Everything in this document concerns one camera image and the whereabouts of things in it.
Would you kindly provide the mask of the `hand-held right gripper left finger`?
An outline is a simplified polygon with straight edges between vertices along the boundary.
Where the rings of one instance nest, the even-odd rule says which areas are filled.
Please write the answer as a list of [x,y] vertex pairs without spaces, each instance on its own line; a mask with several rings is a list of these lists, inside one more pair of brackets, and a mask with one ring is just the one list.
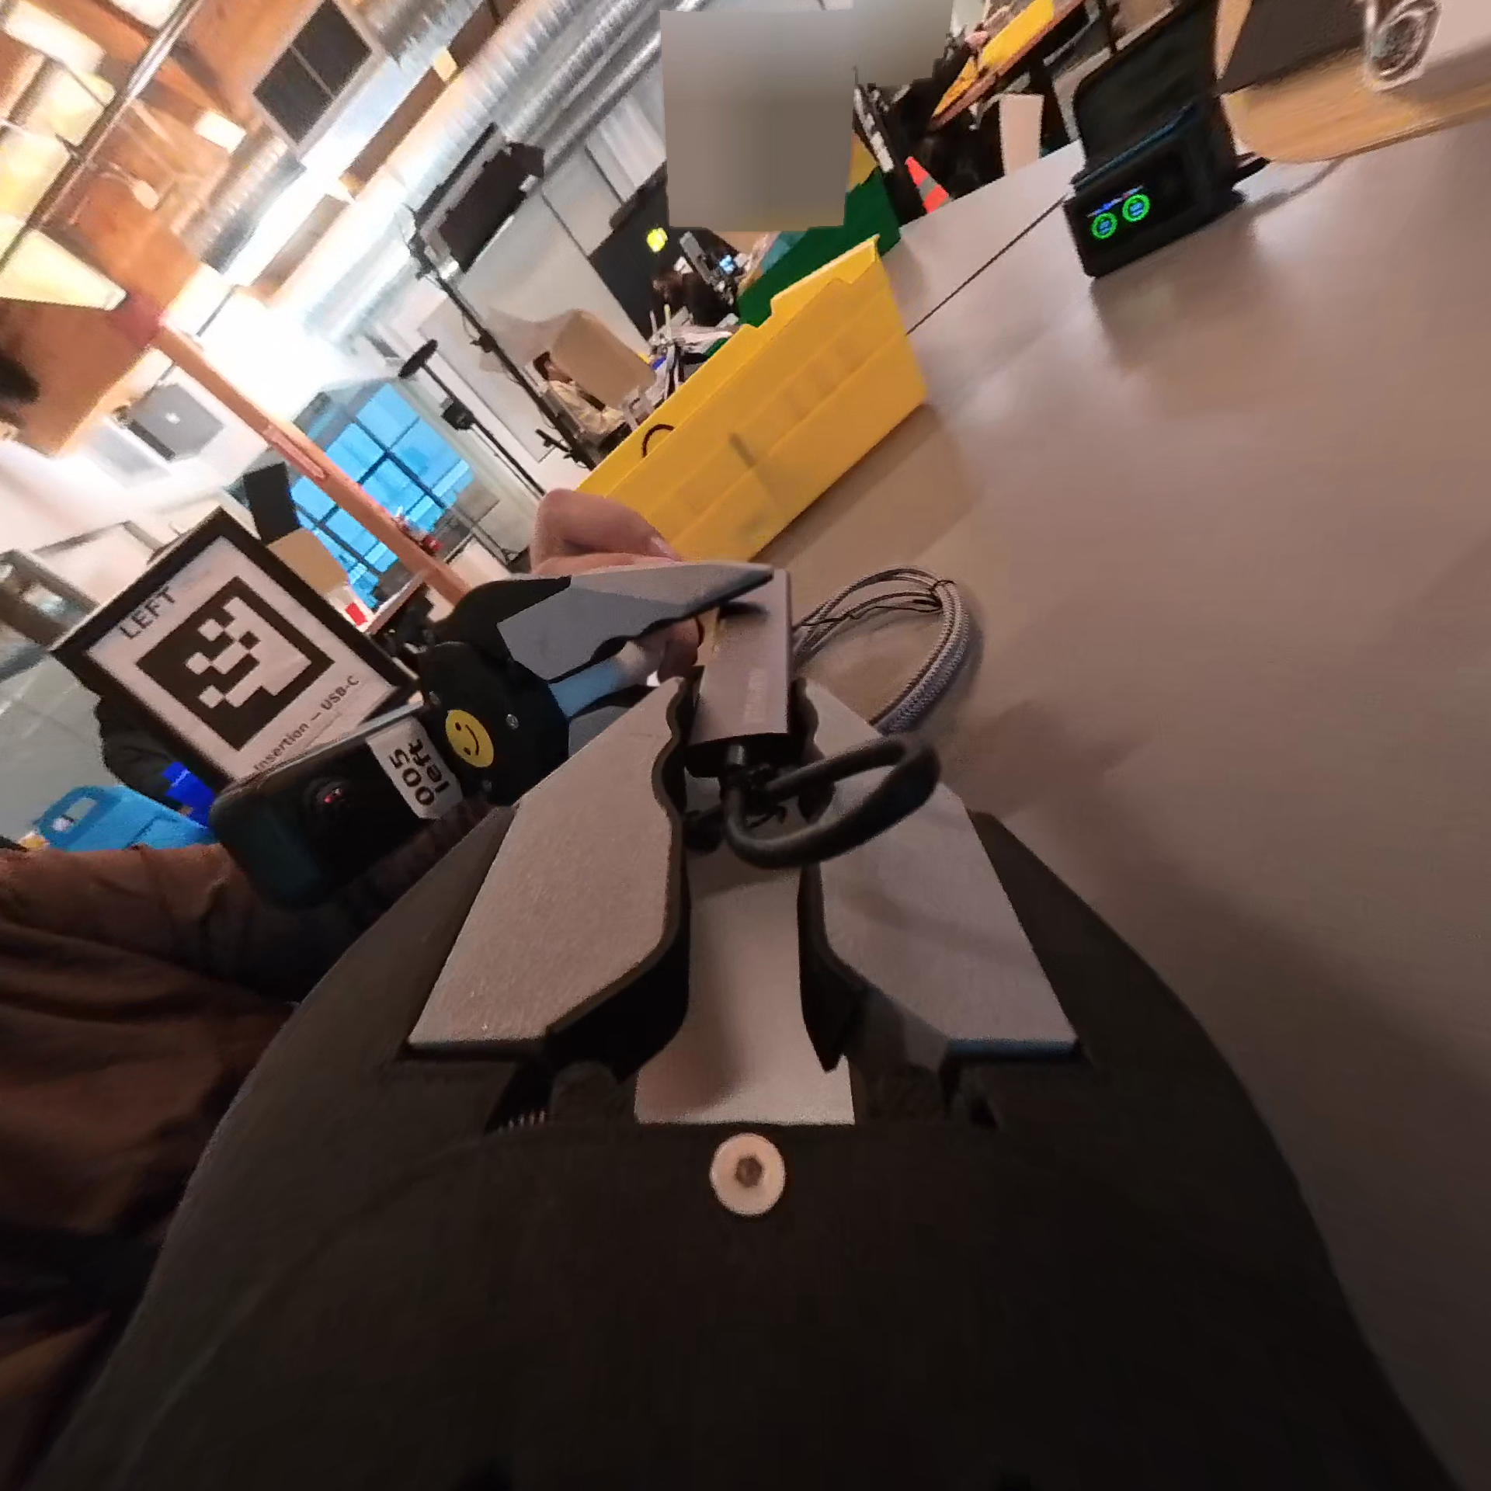
[[417,1056],[636,1072],[682,1029],[685,681],[647,688],[531,788],[411,1029]]

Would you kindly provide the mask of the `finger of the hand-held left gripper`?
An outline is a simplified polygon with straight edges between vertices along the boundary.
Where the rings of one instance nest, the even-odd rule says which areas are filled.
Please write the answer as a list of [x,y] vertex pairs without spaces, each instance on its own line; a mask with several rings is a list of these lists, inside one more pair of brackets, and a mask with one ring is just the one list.
[[608,565],[559,581],[502,582],[531,597],[497,620],[514,667],[565,681],[620,641],[715,614],[761,589],[772,565]]
[[550,681],[565,735],[601,735],[615,725],[656,687],[656,671],[656,644],[615,644],[613,657]]

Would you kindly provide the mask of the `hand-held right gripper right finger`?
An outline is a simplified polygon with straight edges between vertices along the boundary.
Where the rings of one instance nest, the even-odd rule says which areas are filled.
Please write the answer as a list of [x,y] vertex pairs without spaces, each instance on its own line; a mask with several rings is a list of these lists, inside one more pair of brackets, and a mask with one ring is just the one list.
[[801,1006],[826,1064],[955,1072],[1073,1056],[1076,1029],[975,836],[963,802],[801,869]]

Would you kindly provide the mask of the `grey usb hub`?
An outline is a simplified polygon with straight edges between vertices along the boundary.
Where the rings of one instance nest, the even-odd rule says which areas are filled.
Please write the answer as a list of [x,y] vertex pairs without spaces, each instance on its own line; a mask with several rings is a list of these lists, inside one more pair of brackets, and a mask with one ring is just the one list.
[[715,657],[696,694],[688,752],[784,749],[793,737],[793,575],[772,567],[715,619]]

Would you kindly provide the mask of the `yellow plastic bin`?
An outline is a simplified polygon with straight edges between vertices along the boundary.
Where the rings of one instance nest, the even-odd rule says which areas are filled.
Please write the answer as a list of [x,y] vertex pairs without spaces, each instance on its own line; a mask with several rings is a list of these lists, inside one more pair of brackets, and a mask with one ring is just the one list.
[[653,519],[685,561],[756,561],[873,454],[924,379],[876,240],[772,299],[578,486]]

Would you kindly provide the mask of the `person's left hand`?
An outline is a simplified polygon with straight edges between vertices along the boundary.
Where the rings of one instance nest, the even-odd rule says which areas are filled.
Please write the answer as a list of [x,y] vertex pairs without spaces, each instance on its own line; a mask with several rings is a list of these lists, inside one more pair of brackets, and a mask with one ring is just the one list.
[[[682,565],[673,546],[630,505],[592,494],[543,494],[531,530],[531,575],[584,575],[620,565]],[[653,631],[647,657],[656,681],[688,676],[699,660],[699,620],[685,619],[666,631]]]

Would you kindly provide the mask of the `black studio light stand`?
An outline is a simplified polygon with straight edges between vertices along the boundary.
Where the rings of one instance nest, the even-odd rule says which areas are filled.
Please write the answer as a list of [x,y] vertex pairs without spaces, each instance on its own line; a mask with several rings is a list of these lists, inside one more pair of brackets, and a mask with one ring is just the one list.
[[485,328],[485,320],[461,296],[461,274],[472,260],[490,244],[490,238],[514,215],[524,204],[524,187],[538,181],[543,149],[538,144],[510,144],[497,123],[485,123],[454,173],[414,205],[411,215],[411,260],[417,280],[439,286],[439,296],[458,310],[458,321],[469,328],[472,345],[497,363],[497,373],[524,392],[524,400],[538,412],[538,433],[565,449],[578,467],[586,467],[586,449],[578,424],[565,407],[556,407],[533,373],[510,363],[504,343]]

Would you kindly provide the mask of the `green plastic bin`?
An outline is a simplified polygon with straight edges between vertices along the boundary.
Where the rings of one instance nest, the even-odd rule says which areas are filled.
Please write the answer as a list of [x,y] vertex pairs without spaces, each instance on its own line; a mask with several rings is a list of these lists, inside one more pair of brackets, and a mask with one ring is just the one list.
[[876,169],[847,187],[841,225],[772,238],[761,269],[753,274],[753,286],[738,289],[738,321],[766,321],[782,289],[865,244],[866,238],[876,240],[876,249],[890,249],[904,238],[896,205]]

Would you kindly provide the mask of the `black smartwatch green display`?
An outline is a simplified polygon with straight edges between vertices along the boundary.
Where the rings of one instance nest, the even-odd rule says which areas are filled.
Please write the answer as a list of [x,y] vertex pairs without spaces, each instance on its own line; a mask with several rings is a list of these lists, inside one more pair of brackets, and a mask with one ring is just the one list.
[[1087,164],[1060,204],[1088,280],[1241,205],[1241,156],[1222,100],[1188,100],[1144,140]]

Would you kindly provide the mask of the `silver ventilation duct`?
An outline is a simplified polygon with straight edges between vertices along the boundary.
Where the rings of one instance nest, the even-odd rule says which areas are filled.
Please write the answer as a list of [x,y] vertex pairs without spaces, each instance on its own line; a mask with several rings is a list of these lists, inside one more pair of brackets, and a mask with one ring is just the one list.
[[[472,144],[490,132],[497,144],[538,144],[543,164],[556,164],[559,112],[586,100],[586,82],[620,75],[620,49],[630,38],[656,41],[659,10],[643,0],[514,5],[367,180],[354,205],[344,205],[303,269],[288,274],[288,305],[316,328],[367,320],[414,269],[411,240],[424,220],[417,213],[461,169]],[[306,204],[354,158],[354,144],[369,140],[367,123],[392,121],[374,105],[396,100],[392,88],[411,82],[414,62],[434,62],[434,41],[449,41],[458,21],[472,21],[472,5],[434,5],[431,16],[374,5],[374,16],[385,28],[369,28],[369,38],[396,38],[398,49],[369,59],[369,82],[355,82],[354,100],[328,105],[306,144],[292,144],[278,123],[255,123],[205,205],[183,225],[183,244],[216,274],[240,269],[251,244],[288,225],[288,205]]]

